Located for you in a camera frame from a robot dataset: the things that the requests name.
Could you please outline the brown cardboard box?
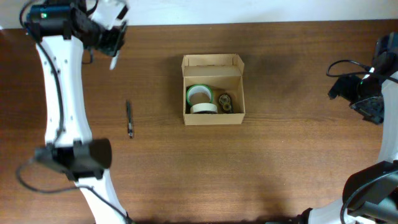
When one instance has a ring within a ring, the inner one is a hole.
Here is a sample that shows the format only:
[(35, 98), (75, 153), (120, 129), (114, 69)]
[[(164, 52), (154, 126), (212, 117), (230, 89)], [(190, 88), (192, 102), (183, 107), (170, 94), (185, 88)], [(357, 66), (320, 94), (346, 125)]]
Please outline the brown cardboard box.
[[(183, 121), (186, 126), (241, 124), (246, 114), (243, 88), (244, 62), (238, 54), (185, 55), (182, 60)], [(217, 114), (191, 114), (186, 92), (196, 84), (207, 85), (213, 92)], [(228, 94), (233, 113), (221, 110), (218, 98)]]

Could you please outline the black clear gel pen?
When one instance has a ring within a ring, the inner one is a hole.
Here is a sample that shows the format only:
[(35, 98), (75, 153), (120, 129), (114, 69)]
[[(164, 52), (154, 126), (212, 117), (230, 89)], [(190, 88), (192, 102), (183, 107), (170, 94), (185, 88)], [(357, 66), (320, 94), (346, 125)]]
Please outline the black clear gel pen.
[(134, 137), (133, 125), (132, 125), (132, 115), (131, 115), (131, 104), (130, 101), (126, 101), (126, 113), (127, 113), (127, 133), (129, 138), (132, 139)]

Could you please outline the green tape roll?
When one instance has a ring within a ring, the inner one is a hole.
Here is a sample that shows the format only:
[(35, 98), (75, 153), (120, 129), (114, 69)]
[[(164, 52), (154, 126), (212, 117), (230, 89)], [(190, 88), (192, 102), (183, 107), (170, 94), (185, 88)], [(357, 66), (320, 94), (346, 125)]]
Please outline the green tape roll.
[(190, 106), (194, 106), (199, 103), (212, 103), (213, 92), (207, 85), (192, 85), (186, 92), (186, 100)]

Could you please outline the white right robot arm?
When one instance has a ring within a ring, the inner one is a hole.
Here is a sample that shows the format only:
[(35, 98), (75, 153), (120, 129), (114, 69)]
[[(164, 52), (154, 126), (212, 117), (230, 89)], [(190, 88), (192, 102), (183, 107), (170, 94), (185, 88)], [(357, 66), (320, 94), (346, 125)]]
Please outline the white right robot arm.
[(288, 223), (397, 223), (397, 33), (379, 38), (371, 65), (361, 68), (335, 75), (328, 96), (348, 100), (364, 120), (383, 125), (377, 162), (351, 175), (340, 199)]

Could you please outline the cream masking tape roll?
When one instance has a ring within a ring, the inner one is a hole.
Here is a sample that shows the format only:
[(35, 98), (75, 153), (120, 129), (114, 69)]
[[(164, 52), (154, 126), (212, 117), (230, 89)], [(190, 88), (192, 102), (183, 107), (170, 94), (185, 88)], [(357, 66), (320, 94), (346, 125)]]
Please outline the cream masking tape roll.
[(191, 114), (217, 114), (218, 108), (213, 103), (198, 103), (190, 108)]

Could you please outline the yellow black utility knife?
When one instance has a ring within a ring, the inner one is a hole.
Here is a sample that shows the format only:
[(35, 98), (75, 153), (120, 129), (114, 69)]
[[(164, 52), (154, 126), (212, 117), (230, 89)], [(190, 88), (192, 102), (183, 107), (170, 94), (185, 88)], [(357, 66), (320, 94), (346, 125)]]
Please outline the yellow black utility knife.
[(233, 113), (233, 105), (232, 99), (228, 94), (222, 94), (218, 98), (218, 103), (220, 104), (221, 110), (224, 113), (231, 114)]

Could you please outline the black white Sharpie marker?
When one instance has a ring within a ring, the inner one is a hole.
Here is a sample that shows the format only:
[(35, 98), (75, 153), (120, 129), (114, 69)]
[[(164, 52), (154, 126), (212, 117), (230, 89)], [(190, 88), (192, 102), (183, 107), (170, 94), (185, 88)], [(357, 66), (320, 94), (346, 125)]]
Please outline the black white Sharpie marker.
[(111, 63), (109, 66), (110, 70), (114, 70), (116, 68), (118, 57), (119, 57), (119, 51), (117, 51), (116, 55), (111, 59)]

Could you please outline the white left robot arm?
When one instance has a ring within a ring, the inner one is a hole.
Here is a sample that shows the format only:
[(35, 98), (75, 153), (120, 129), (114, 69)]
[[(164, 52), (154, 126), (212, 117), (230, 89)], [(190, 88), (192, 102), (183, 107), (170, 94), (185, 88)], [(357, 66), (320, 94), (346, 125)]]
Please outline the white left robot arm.
[(83, 52), (116, 60), (127, 29), (127, 1), (28, 1), (19, 22), (39, 53), (45, 83), (45, 145), (34, 162), (64, 174), (85, 197), (96, 223), (131, 223), (111, 181), (110, 141), (94, 139), (83, 97)]

